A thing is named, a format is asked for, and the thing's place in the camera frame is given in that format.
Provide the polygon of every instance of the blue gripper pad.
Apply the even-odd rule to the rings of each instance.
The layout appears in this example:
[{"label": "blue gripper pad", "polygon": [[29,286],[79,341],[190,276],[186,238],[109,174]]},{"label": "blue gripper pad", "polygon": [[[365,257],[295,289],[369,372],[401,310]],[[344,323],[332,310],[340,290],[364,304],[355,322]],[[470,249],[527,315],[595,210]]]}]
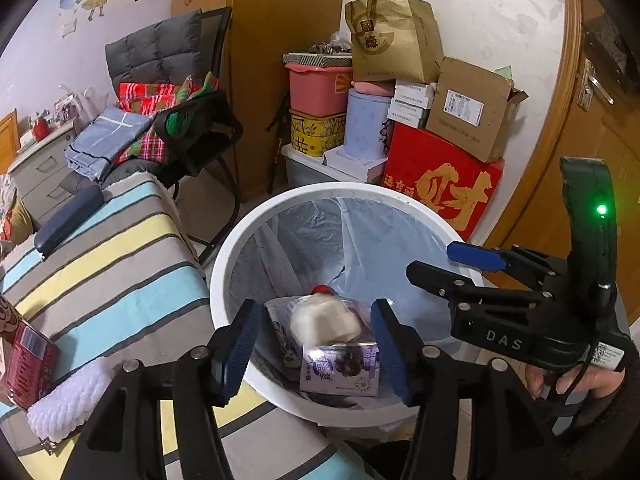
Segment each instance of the blue gripper pad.
[{"label": "blue gripper pad", "polygon": [[497,272],[507,267],[497,251],[462,242],[451,242],[447,246],[447,256],[456,263],[489,272]]},{"label": "blue gripper pad", "polygon": [[235,397],[240,389],[244,372],[249,364],[251,352],[260,328],[261,307],[253,300],[245,300],[228,327],[231,341],[228,357],[224,361],[223,393],[229,399]]},{"label": "blue gripper pad", "polygon": [[422,347],[420,336],[412,327],[398,322],[387,300],[376,300],[371,305],[371,330],[394,393],[407,406],[414,406],[416,391],[412,388],[411,374],[417,365],[416,351]]}]

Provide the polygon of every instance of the yellow box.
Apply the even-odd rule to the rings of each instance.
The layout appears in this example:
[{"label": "yellow box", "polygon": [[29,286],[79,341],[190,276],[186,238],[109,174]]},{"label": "yellow box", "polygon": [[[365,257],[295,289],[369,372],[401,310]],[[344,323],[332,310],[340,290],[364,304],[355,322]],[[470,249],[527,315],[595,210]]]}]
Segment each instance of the yellow box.
[{"label": "yellow box", "polygon": [[305,155],[322,156],[344,142],[347,114],[313,117],[290,110],[291,144]]}]

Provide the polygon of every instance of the gray cushion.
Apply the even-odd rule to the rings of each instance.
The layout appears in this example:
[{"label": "gray cushion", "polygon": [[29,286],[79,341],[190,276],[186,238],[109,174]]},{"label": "gray cushion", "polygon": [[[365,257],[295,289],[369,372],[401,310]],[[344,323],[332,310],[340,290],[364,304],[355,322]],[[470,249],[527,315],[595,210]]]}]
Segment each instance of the gray cushion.
[{"label": "gray cushion", "polygon": [[120,83],[181,85],[188,75],[204,78],[200,54],[202,13],[169,18],[104,47],[113,88]]},{"label": "gray cushion", "polygon": [[[159,162],[143,160],[142,158],[130,158],[122,164],[119,164],[113,171],[111,171],[110,174],[108,174],[103,182],[99,183],[99,185],[104,189],[105,187],[127,178],[129,175],[139,173],[140,171],[148,171],[149,173],[158,175],[162,168],[164,168],[164,164],[160,164]],[[94,183],[84,175],[72,171],[62,179],[60,187],[72,195],[76,195],[81,189],[87,186],[92,186],[93,184]]]}]

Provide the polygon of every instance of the white fluffy cloth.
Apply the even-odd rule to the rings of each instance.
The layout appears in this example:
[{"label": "white fluffy cloth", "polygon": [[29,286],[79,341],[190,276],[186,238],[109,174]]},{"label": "white fluffy cloth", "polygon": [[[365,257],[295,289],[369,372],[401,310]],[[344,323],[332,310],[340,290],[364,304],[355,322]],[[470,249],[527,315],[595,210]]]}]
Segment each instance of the white fluffy cloth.
[{"label": "white fluffy cloth", "polygon": [[29,408],[31,431],[42,440],[61,442],[89,419],[113,375],[106,357],[85,364]]}]

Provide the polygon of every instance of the white storage box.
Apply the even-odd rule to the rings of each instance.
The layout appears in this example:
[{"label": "white storage box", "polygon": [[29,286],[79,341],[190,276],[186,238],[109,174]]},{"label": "white storage box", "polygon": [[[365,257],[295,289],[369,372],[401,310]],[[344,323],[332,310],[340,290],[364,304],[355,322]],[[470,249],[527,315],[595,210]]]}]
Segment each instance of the white storage box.
[{"label": "white storage box", "polygon": [[429,115],[429,110],[431,109],[431,108],[424,109],[424,108],[420,108],[419,106],[403,103],[402,101],[398,101],[395,97],[391,99],[391,107],[400,113],[414,115],[421,119],[425,119],[427,115]]},{"label": "white storage box", "polygon": [[412,126],[414,128],[421,128],[427,123],[426,118],[420,118],[403,112],[402,110],[397,110],[393,107],[389,108],[389,112],[386,116],[397,123],[406,124],[407,126]]},{"label": "white storage box", "polygon": [[423,84],[397,81],[394,97],[398,101],[428,109],[433,104],[435,89],[436,83]]},{"label": "white storage box", "polygon": [[325,166],[323,156],[305,155],[291,144],[282,147],[282,155],[287,164],[287,181],[291,189],[321,182],[359,182],[351,175]]},{"label": "white storage box", "polygon": [[324,152],[324,158],[327,166],[355,177],[358,182],[373,183],[385,171],[386,157],[380,160],[362,160],[349,155],[342,146]]}]

